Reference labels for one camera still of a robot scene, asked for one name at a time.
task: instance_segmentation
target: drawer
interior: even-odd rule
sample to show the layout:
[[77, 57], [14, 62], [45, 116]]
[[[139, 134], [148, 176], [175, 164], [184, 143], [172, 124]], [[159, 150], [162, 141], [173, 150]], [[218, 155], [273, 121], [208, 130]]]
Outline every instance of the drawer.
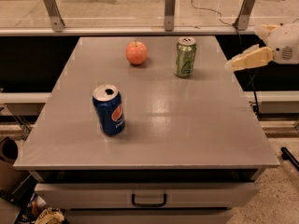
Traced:
[[87, 208], [231, 208], [246, 204], [254, 183], [37, 184], [49, 206]]
[[224, 224], [233, 215], [231, 210], [92, 210], [69, 211], [66, 219], [72, 224]]

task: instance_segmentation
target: pepsi logo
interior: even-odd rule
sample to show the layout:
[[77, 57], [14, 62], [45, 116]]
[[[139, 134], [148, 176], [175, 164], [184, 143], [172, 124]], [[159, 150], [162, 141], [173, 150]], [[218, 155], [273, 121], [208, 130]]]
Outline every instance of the pepsi logo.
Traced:
[[113, 121], [118, 121], [122, 117], [122, 105], [120, 104], [111, 115]]

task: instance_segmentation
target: black handle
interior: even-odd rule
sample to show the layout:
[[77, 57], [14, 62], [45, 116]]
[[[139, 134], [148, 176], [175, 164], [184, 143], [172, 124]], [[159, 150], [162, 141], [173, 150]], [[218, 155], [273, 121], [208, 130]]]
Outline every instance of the black handle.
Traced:
[[154, 208], [154, 207], [162, 207], [167, 203], [167, 195], [163, 194], [163, 202], [162, 203], [154, 203], [154, 204], [146, 204], [146, 203], [136, 203], [135, 195], [132, 194], [132, 205], [135, 207], [143, 207], [143, 208]]
[[291, 154], [291, 152], [286, 148], [282, 147], [282, 159], [285, 161], [290, 161], [292, 165], [299, 171], [299, 161]]

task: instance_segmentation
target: soda can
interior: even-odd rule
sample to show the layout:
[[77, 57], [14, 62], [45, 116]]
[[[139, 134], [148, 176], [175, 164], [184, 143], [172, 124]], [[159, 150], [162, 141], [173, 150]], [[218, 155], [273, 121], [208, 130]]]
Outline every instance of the soda can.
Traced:
[[114, 135], [124, 129], [121, 94], [115, 86], [97, 87], [93, 92], [93, 105], [105, 134]]
[[178, 57], [175, 69], [177, 77], [188, 77], [192, 74], [196, 48], [196, 40], [193, 37], [181, 37], [178, 40]]

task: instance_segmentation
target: blue pepsi can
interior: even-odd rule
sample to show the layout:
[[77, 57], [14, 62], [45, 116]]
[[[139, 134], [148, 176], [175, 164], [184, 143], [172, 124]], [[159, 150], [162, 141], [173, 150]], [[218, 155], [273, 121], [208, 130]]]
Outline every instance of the blue pepsi can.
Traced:
[[114, 135], [124, 129], [121, 94], [115, 86], [97, 87], [93, 92], [93, 105], [105, 134]]

